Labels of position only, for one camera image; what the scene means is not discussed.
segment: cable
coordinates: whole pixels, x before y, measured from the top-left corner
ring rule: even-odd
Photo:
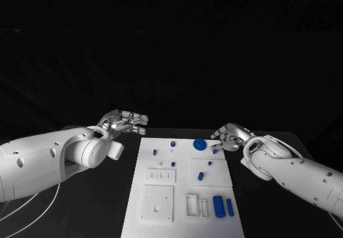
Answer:
[[[278,142],[281,142],[291,150],[293,150],[293,152],[297,154],[297,156],[300,157],[300,158],[303,158],[303,156],[301,156],[301,154],[297,152],[297,150],[288,145],[288,144],[285,144],[280,139],[277,139],[275,137],[272,137],[272,136],[264,136],[265,138],[268,138],[268,139],[275,139]],[[342,231],[343,231],[343,227],[340,226],[340,224],[337,223],[337,221],[336,221],[336,219],[334,219],[334,217],[333,217],[333,215],[332,215],[332,213],[330,212],[327,212],[329,213],[329,215],[332,216],[332,218],[333,218],[333,221],[336,222],[336,224],[337,224],[337,226],[340,227],[340,229],[342,229]]]
[[[32,201],[32,199],[35,198],[35,196],[26,201],[26,203],[25,203],[9,215],[6,215],[6,216],[0,219],[0,222],[23,208],[23,206]]]
[[[55,194],[55,197],[53,197],[53,200],[52,200],[52,203],[53,203],[53,201],[55,201],[55,198],[56,198],[56,196],[58,196],[58,193],[59,193],[59,186],[58,186],[58,190],[56,190],[56,194]],[[48,209],[51,208],[51,206],[52,206],[52,203],[51,203],[51,205],[49,205],[49,207],[46,208],[46,210],[45,210],[45,212],[42,213],[42,215],[38,217],[38,219],[45,215],[45,213],[46,213],[46,211],[48,211]],[[20,231],[23,231],[36,221],[38,221],[38,219],[20,230]],[[9,238],[9,237],[12,237],[13,235],[16,235],[20,231],[17,231],[16,233],[13,233],[12,235],[9,235],[7,237],[4,237],[4,238]]]

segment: blue cylinder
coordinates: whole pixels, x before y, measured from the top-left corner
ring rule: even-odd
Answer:
[[[226,199],[226,203],[228,203],[229,216],[234,217],[234,209],[232,209],[231,199]]]
[[[202,181],[202,179],[203,179],[203,172],[199,173],[198,179]]]
[[[193,147],[198,149],[198,150],[205,150],[206,149],[206,141],[203,139],[196,139],[195,142],[193,142]]]
[[[226,217],[222,196],[213,196],[213,206],[215,206],[216,217],[218,218]]]

